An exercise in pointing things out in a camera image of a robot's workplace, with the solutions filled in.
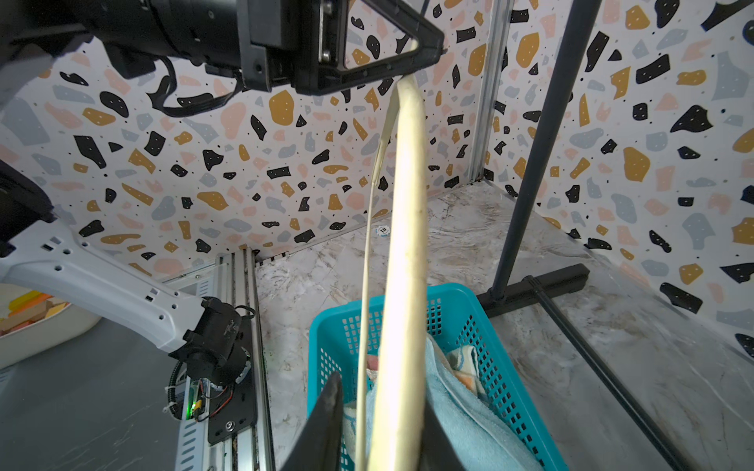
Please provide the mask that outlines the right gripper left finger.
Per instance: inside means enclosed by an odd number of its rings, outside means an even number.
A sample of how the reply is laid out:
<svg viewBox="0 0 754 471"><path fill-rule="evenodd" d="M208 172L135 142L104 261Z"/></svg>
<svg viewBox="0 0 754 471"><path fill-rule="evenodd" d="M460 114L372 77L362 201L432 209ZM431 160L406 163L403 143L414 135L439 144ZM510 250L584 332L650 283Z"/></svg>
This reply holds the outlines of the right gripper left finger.
<svg viewBox="0 0 754 471"><path fill-rule="evenodd" d="M339 470L343 415L342 377L335 372L325 383L282 470Z"/></svg>

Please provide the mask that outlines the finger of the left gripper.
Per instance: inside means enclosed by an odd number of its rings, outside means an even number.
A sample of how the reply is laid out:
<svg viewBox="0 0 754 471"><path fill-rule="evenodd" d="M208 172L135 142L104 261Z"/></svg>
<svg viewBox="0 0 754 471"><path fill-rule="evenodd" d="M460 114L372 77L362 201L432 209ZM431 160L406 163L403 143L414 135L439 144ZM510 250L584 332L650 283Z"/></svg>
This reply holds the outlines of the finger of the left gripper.
<svg viewBox="0 0 754 471"><path fill-rule="evenodd" d="M346 67L349 25L347 1L306 1L300 12L300 49L294 65L294 89L322 96L370 82L406 76L437 64L444 34L404 1L366 3L386 22L406 34L401 53L355 68Z"/></svg>

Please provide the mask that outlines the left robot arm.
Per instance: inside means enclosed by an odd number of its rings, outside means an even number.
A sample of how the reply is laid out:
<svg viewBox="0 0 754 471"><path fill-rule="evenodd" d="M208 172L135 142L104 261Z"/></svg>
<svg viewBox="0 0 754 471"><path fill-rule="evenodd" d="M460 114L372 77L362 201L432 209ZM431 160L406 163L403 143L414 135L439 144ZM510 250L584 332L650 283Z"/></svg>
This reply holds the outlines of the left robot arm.
<svg viewBox="0 0 754 471"><path fill-rule="evenodd" d="M1 65L22 82L22 52L60 57L100 39L126 79L152 73L176 58L232 78L236 92L290 84L322 96L437 64L445 37L402 1L371 8L406 34L394 57L348 69L348 4L344 1L5 1ZM142 335L166 351L188 376L234 389L245 382L253 350L243 329L253 310L217 298L172 292L94 248L90 224L73 232L35 182L1 167L1 279L59 296Z"/></svg>

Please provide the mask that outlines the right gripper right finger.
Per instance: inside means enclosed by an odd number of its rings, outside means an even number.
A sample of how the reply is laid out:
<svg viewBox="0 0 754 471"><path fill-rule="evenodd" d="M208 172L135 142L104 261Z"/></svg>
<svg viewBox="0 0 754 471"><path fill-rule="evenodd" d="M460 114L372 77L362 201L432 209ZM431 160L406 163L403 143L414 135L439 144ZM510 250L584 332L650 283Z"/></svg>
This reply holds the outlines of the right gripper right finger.
<svg viewBox="0 0 754 471"><path fill-rule="evenodd" d="M461 461L459 461L428 400L425 402L423 420L419 470L463 470L463 465L461 465Z"/></svg>

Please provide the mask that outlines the light teal towel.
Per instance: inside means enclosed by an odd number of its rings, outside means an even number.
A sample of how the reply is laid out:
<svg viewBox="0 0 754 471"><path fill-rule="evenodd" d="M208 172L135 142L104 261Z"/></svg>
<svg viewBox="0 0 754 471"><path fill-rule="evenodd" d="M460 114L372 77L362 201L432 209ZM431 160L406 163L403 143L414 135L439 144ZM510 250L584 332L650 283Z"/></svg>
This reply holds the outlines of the light teal towel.
<svg viewBox="0 0 754 471"><path fill-rule="evenodd" d="M539 470L541 465L489 402L430 403L465 470Z"/></svg>

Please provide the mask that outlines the cream plastic hanger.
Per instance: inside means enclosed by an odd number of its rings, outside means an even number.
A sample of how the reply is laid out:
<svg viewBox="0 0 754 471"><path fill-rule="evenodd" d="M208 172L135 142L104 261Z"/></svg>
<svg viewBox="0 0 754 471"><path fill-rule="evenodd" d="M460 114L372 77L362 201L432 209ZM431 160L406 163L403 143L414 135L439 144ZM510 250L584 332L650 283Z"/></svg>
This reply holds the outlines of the cream plastic hanger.
<svg viewBox="0 0 754 471"><path fill-rule="evenodd" d="M428 214L424 98L414 76L401 78L384 137L395 135L392 239L384 298L373 424L366 424L365 376L357 384L359 470L414 470L425 407Z"/></svg>

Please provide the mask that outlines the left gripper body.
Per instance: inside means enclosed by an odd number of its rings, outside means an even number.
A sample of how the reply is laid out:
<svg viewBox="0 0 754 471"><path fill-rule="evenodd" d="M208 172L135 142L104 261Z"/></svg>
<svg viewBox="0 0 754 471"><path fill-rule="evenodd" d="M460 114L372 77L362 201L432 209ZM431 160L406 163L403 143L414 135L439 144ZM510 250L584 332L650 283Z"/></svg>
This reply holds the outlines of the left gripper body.
<svg viewBox="0 0 754 471"><path fill-rule="evenodd" d="M243 85L270 91L288 84L314 96L351 88L348 13L347 1L239 1Z"/></svg>

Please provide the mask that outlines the cream RABBIT lettered towel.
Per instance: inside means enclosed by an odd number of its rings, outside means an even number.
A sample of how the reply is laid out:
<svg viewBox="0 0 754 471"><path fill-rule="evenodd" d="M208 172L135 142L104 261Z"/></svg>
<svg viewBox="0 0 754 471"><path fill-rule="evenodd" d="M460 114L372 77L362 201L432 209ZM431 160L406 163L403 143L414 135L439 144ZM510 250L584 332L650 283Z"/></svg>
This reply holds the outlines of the cream RABBIT lettered towel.
<svg viewBox="0 0 754 471"><path fill-rule="evenodd" d="M468 400L487 403L488 394L482 386L475 347L462 345L445 353L434 337L425 338L423 378L426 398L437 400Z"/></svg>

